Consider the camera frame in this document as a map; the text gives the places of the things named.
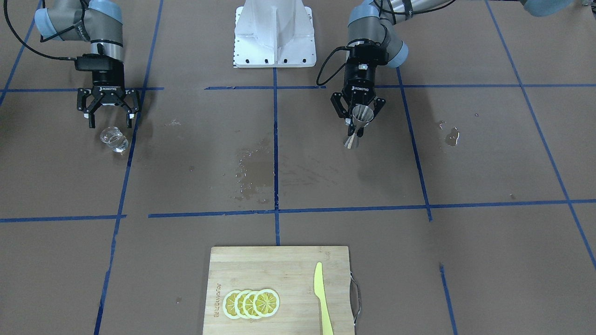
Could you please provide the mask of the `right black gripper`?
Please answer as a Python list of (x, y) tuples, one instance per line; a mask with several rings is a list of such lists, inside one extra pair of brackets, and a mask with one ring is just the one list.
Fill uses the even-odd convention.
[[(92, 72), (92, 84), (92, 89), (77, 90), (77, 110), (83, 112), (89, 128), (95, 128), (96, 110), (110, 104), (125, 110), (126, 127), (132, 128), (136, 113), (141, 111), (140, 93), (136, 89), (125, 90), (123, 63), (118, 64), (115, 70)], [(132, 106), (126, 98), (131, 99)]]

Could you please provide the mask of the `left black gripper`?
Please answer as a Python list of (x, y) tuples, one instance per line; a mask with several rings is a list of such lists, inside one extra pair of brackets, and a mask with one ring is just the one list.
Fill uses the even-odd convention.
[(370, 64), (345, 64), (343, 93), (333, 93), (331, 102), (338, 117), (345, 120), (347, 125), (352, 125), (352, 110), (356, 105), (363, 105), (360, 111), (360, 137), (364, 135), (364, 128), (379, 114), (386, 104), (384, 98), (375, 95), (375, 70), (376, 65)]

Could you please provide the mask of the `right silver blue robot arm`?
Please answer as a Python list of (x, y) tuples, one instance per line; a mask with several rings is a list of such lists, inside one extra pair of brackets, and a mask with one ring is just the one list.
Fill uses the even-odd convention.
[(90, 43), (90, 53), (71, 59), (77, 71), (92, 74), (92, 87), (77, 90), (77, 110), (88, 119), (89, 127), (95, 128), (96, 110), (109, 105), (123, 108), (126, 126), (132, 128), (141, 111), (140, 94), (125, 88), (121, 8), (110, 0), (56, 0), (50, 8), (37, 9), (34, 22), (41, 42)]

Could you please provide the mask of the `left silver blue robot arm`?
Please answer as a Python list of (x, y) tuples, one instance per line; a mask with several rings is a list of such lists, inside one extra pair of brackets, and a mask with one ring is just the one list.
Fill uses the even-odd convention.
[(335, 49), (345, 51), (343, 88), (331, 95), (337, 116), (347, 123), (347, 137), (363, 136), (364, 128), (385, 106), (375, 93), (375, 70), (398, 68), (409, 55), (408, 45), (394, 26), (423, 13), (453, 4), (451, 0), (365, 0), (352, 9), (347, 25), (348, 42)]

